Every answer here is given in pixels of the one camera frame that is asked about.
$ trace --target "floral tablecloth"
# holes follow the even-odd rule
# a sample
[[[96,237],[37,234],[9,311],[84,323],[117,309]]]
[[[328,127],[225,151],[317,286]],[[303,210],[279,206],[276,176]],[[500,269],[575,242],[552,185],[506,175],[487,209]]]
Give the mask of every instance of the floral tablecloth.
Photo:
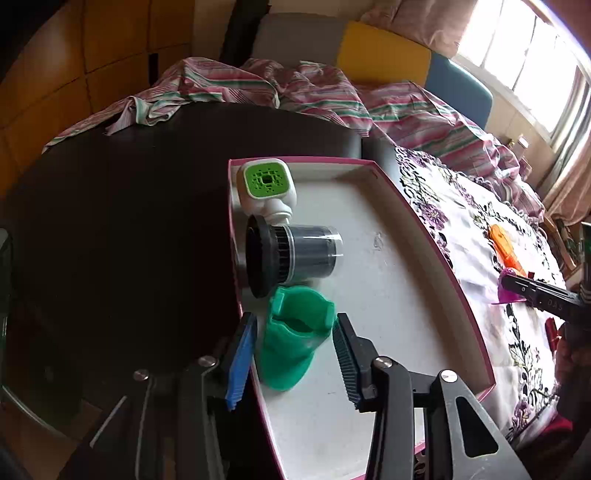
[[[544,327],[550,315],[525,303],[497,304],[502,265],[488,229],[498,224],[506,230],[521,265],[536,280],[564,287],[556,260],[542,233],[489,190],[424,152],[397,147],[396,157],[395,184],[452,267],[482,332],[496,380],[484,405],[506,438],[517,440],[555,403]],[[548,422],[551,415],[544,417]]]

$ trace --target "pink tray rim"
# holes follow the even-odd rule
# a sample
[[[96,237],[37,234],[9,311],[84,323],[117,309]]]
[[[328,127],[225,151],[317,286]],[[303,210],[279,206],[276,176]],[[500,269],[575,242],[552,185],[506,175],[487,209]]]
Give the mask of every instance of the pink tray rim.
[[[394,182],[390,179],[390,177],[388,177],[386,175],[386,173],[382,170],[382,168],[380,168],[380,166],[376,162],[374,162],[373,160],[363,160],[360,158],[341,158],[341,157],[283,157],[283,156],[230,159],[228,161],[228,224],[229,224],[229,229],[230,229],[230,240],[231,240],[230,247],[232,248],[232,252],[231,252],[232,257],[234,256],[235,238],[236,238],[235,232],[234,232],[234,225],[232,222],[232,198],[231,198],[232,167],[239,167],[251,160],[260,160],[262,158],[279,158],[280,160],[283,160],[285,163],[288,163],[288,164],[289,163],[337,163],[337,164],[345,164],[345,165],[364,165],[364,166],[372,167],[379,175],[381,175],[384,178],[384,180],[388,183],[388,185],[390,185],[391,189],[394,191],[396,196],[400,199],[400,201],[402,201],[402,204],[405,206],[405,208],[410,213],[412,213],[412,217],[414,218],[416,224],[420,227],[420,230],[423,232],[423,235],[428,239],[429,244],[431,245],[431,248],[435,251],[437,258],[439,259],[439,261],[443,265],[443,267],[446,271],[446,274],[449,277],[449,280],[452,282],[452,285],[453,285],[454,289],[456,290],[456,294],[457,294],[458,298],[460,299],[460,301],[462,302],[462,306],[464,307],[466,315],[467,315],[468,319],[470,320],[470,324],[472,325],[472,330],[474,331],[474,336],[476,337],[476,341],[478,342],[478,346],[480,347],[480,353],[482,354],[482,358],[483,358],[485,366],[486,366],[486,373],[488,376],[488,381],[490,382],[490,385],[487,388],[485,388],[483,391],[479,392],[478,395],[476,396],[478,401],[482,402],[488,396],[488,394],[495,388],[496,380],[495,380],[495,373],[492,369],[491,359],[490,359],[490,356],[488,355],[488,350],[486,349],[486,345],[484,343],[484,338],[482,337],[482,333],[480,332],[480,327],[478,326],[478,323],[476,322],[476,318],[474,317],[474,312],[472,312],[472,308],[470,307],[470,304],[468,303],[468,300],[467,300],[466,296],[464,295],[464,292],[463,292],[459,282],[457,281],[456,276],[453,274],[451,267],[449,266],[449,264],[447,263],[447,260],[445,259],[445,257],[441,253],[441,251],[439,250],[439,247],[435,243],[435,240],[429,234],[429,232],[427,231],[427,229],[425,228],[425,226],[423,225],[421,220],[419,220],[417,214],[412,209],[410,204],[406,201],[406,199],[402,196],[400,191],[396,188],[396,185],[394,184]],[[242,317],[243,310],[242,310],[242,303],[240,302],[240,288],[238,286],[238,276],[237,276],[237,272],[236,272],[236,265],[234,262],[232,262],[232,268],[233,268],[233,273],[234,273],[234,288],[236,291],[236,306],[237,306],[239,317]],[[251,367],[251,374],[252,374],[252,377],[255,378],[255,371],[253,370],[252,367]],[[265,431],[267,433],[267,439],[269,441],[269,445],[271,445],[271,450],[273,451],[273,457],[275,458],[275,463],[279,469],[279,472],[281,473],[281,476],[284,478],[284,480],[287,480],[285,478],[283,469],[281,468],[281,461],[279,459],[278,452],[275,450],[273,441],[271,439],[271,433],[269,431],[269,427],[267,425],[267,422],[264,421],[265,414],[264,414],[264,411],[262,408],[263,398],[262,398],[262,394],[261,394],[261,390],[260,390],[259,385],[255,386],[255,392],[256,392],[256,400],[257,400],[257,403],[259,406],[259,412],[261,414],[261,418],[263,418],[263,423],[265,425]],[[416,454],[416,453],[420,452],[421,450],[424,449],[424,447],[425,447],[424,442],[419,443],[418,445],[415,446],[414,453]],[[353,478],[352,480],[362,480],[364,478],[365,478],[365,475],[361,475],[356,478]]]

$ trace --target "gray cushion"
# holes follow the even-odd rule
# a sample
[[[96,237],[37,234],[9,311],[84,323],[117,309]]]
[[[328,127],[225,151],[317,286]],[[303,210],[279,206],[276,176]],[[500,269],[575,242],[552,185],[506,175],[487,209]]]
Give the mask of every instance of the gray cushion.
[[[324,15],[269,14],[261,20],[251,56],[284,67],[296,67],[300,60],[336,65],[346,27],[346,20]]]

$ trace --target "purple object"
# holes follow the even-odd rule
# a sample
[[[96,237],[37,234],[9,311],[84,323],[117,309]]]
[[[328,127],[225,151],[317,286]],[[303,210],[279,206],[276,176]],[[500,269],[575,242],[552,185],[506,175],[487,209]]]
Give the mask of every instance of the purple object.
[[[519,295],[518,293],[513,293],[512,291],[506,290],[501,285],[501,280],[503,279],[503,277],[505,275],[507,275],[509,273],[511,275],[518,275],[517,270],[514,268],[503,268],[503,270],[501,270],[501,274],[499,275],[499,281],[498,281],[499,303],[513,303],[516,301],[525,301],[525,298],[523,298],[521,295]]]

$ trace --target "red object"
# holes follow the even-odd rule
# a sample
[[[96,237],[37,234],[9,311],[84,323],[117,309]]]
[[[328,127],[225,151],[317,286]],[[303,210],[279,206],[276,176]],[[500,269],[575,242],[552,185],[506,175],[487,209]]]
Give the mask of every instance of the red object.
[[[561,417],[557,413],[556,416],[554,417],[554,420],[552,420],[550,422],[550,424],[544,430],[542,430],[542,433],[540,433],[540,435],[545,435],[548,433],[557,432],[559,430],[572,432],[573,431],[573,422],[565,419],[564,417]]]
[[[558,348],[558,330],[556,328],[556,322],[554,321],[554,317],[550,317],[546,320],[546,336],[548,337],[548,345],[550,346],[550,351],[552,354]]]

